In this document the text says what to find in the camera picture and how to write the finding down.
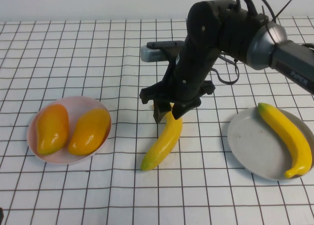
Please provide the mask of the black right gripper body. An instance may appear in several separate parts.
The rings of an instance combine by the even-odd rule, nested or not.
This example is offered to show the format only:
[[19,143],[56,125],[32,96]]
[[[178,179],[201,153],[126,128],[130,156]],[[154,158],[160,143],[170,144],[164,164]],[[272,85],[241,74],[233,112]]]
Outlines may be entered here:
[[205,78],[216,61],[216,49],[190,42],[148,42],[140,51],[144,62],[169,62],[162,80],[141,90],[142,103],[158,100],[184,104],[214,89]]

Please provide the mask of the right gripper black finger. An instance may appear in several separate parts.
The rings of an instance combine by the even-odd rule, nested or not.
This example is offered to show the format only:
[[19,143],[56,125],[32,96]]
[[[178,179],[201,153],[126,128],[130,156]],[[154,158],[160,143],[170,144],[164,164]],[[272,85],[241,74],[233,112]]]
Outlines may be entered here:
[[172,110],[170,103],[162,101],[154,101],[153,107],[154,107],[153,117],[155,123],[160,123],[162,118]]
[[172,115],[175,119],[181,118],[188,111],[200,106],[201,100],[195,99],[189,103],[179,104],[175,103],[172,107]]

